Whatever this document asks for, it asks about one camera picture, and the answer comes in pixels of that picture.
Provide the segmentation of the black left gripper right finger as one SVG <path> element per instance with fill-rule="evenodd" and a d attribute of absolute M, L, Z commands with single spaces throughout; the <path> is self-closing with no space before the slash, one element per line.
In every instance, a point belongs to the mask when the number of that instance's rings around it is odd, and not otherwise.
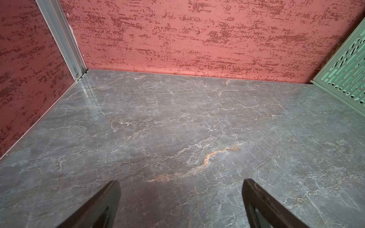
<path fill-rule="evenodd" d="M 252 179 L 245 179 L 242 198 L 251 228 L 307 228 Z"/>

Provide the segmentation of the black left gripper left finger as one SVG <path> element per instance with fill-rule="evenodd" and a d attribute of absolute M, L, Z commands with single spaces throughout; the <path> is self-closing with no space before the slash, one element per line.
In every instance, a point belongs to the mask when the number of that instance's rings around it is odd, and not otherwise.
<path fill-rule="evenodd" d="M 58 227 L 111 228 L 115 221 L 120 197 L 120 183 L 116 180 L 110 181 Z"/>

